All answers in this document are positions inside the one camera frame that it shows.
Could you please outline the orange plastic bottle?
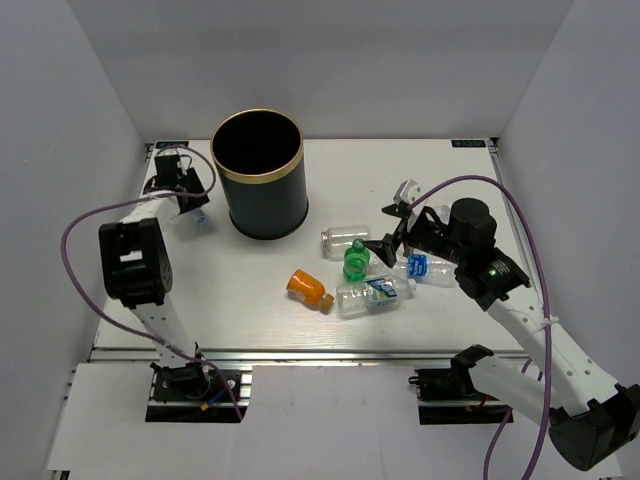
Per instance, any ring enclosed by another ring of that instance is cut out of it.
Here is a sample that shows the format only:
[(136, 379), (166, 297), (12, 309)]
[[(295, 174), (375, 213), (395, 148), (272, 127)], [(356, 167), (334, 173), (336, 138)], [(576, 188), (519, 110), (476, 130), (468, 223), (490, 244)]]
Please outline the orange plastic bottle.
[(292, 298), (321, 312), (328, 312), (334, 303), (334, 297), (327, 292), (324, 285), (301, 269), (292, 274), (286, 285), (286, 291)]

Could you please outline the clear bottle green white label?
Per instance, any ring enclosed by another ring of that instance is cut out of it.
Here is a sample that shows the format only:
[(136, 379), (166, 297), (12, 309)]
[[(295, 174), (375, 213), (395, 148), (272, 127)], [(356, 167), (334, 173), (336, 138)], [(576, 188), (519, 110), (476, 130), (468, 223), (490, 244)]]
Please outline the clear bottle green white label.
[(391, 310), (413, 297), (417, 283), (396, 275), (370, 277), (336, 289), (335, 299), (344, 318), (356, 318)]

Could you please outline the dark bin with gold rim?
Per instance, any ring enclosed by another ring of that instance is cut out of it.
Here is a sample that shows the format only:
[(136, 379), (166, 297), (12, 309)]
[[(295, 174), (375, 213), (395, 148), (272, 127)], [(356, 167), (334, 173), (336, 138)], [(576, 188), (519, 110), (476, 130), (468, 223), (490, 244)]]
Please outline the dark bin with gold rim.
[(250, 109), (223, 121), (210, 151), (230, 219), (245, 236), (275, 240), (305, 221), (304, 138), (297, 123), (272, 109)]

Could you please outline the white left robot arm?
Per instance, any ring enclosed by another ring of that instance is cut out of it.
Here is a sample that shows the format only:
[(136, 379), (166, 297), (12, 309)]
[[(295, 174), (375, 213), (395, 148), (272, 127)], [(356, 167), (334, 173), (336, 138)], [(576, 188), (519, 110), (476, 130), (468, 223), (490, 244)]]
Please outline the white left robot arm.
[(154, 157), (155, 175), (142, 200), (120, 221), (103, 224), (98, 232), (108, 296), (137, 317), (162, 367), (182, 368), (176, 384), (191, 399), (209, 392), (212, 377), (206, 369), (190, 364), (202, 353), (186, 333), (170, 298), (173, 272), (163, 228), (209, 202), (190, 162), (195, 154), (180, 143), (159, 149)]

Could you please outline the aluminium rail front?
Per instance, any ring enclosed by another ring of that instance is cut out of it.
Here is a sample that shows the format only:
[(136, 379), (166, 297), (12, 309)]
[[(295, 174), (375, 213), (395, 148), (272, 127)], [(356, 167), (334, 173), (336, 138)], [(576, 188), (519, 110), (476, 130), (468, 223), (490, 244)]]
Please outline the aluminium rail front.
[[(372, 350), (215, 350), (204, 349), (204, 357), (216, 365), (223, 363), (256, 364), (379, 364), (399, 363), (408, 365), (444, 364), (457, 351), (372, 351)], [(107, 348), (94, 347), (89, 362), (151, 362), (159, 354), (146, 347)]]

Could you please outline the blue sticker corner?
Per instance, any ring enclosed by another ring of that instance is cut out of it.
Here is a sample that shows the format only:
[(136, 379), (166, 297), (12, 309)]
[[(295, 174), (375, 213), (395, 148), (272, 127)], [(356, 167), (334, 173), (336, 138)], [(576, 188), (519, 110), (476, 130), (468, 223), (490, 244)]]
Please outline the blue sticker corner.
[(163, 150), (166, 148), (181, 148), (181, 147), (188, 147), (189, 146), (189, 142), (186, 140), (182, 140), (182, 141), (157, 141), (155, 143), (154, 148), (157, 150)]
[(485, 148), (486, 142), (481, 139), (452, 139), (453, 148)]

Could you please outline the blue sticker right corner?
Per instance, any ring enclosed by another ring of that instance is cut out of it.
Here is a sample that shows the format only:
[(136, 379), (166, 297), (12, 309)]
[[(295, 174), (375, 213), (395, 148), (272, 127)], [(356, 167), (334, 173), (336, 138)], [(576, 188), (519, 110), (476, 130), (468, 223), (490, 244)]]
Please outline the blue sticker right corner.
[(481, 139), (452, 139), (453, 148), (485, 148), (486, 142)]

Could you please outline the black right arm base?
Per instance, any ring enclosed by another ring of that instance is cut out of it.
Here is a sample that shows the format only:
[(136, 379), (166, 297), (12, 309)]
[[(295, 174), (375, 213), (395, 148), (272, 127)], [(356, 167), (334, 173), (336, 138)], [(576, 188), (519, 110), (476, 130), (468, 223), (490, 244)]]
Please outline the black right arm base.
[(494, 353), (472, 345), (450, 359), (447, 368), (417, 369), (408, 384), (416, 389), (419, 423), (422, 426), (500, 424), (513, 414), (503, 402), (472, 386), (469, 371), (479, 360)]

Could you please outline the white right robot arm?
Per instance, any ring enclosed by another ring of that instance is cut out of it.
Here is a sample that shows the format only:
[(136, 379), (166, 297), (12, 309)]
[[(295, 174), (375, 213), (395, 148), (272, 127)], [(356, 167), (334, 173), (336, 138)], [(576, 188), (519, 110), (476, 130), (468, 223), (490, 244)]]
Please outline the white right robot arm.
[(398, 218), (393, 233), (367, 248), (386, 266), (399, 247), (411, 247), (455, 264), (461, 290), (498, 322), (544, 370), (544, 387), (511, 371), (488, 348), (469, 347), (451, 362), (453, 390), (472, 399), (486, 393), (540, 426), (564, 460), (588, 471), (639, 435), (639, 387), (624, 386), (599, 367), (543, 306), (529, 277), (495, 245), (497, 223), (473, 198), (453, 203), (442, 222), (434, 209), (414, 213), (405, 202), (383, 208)]

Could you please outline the green plastic bottle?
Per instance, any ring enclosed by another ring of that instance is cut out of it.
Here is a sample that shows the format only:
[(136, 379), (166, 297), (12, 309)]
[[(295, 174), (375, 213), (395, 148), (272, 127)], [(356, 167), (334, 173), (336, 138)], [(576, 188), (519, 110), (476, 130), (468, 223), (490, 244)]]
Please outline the green plastic bottle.
[(343, 276), (348, 283), (362, 281), (368, 272), (370, 252), (364, 240), (356, 238), (344, 253)]

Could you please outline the clear jar with silver lid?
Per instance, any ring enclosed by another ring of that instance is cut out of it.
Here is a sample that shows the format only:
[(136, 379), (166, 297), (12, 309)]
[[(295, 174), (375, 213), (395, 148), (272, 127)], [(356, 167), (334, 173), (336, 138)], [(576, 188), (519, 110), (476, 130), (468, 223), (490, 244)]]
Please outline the clear jar with silver lid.
[(323, 257), (330, 260), (342, 259), (346, 250), (356, 239), (371, 238), (371, 229), (367, 225), (330, 227), (320, 234)]

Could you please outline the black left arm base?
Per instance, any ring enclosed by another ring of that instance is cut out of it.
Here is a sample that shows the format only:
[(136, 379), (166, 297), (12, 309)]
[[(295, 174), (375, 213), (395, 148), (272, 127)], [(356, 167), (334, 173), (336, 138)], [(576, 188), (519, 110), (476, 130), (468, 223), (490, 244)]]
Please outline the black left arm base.
[(150, 393), (146, 407), (147, 423), (237, 424), (247, 410), (248, 395), (242, 393), (240, 370), (223, 370), (223, 378), (199, 364), (178, 368), (161, 367), (153, 362)]

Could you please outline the clear bottle blue label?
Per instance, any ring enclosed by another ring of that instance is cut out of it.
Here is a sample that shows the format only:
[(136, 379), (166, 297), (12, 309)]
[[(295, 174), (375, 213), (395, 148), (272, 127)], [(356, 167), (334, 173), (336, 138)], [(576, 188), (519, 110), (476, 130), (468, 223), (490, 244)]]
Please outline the clear bottle blue label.
[(198, 224), (203, 224), (203, 223), (205, 223), (207, 221), (206, 214), (201, 209), (195, 210), (193, 212), (193, 218), (194, 218), (195, 222), (198, 223)]
[(453, 288), (457, 285), (453, 263), (435, 256), (414, 253), (409, 257), (399, 255), (393, 267), (386, 266), (377, 257), (369, 263), (369, 276), (393, 274), (403, 279), (413, 279), (417, 283), (440, 288)]

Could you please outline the blue sticker left corner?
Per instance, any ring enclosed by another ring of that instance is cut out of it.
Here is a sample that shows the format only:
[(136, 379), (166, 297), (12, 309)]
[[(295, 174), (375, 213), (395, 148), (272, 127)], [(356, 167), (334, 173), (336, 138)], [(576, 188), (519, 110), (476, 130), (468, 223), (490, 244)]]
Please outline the blue sticker left corner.
[(154, 148), (157, 150), (163, 150), (166, 148), (181, 148), (181, 147), (188, 147), (189, 146), (189, 142), (186, 140), (182, 140), (182, 141), (157, 141), (155, 143)]

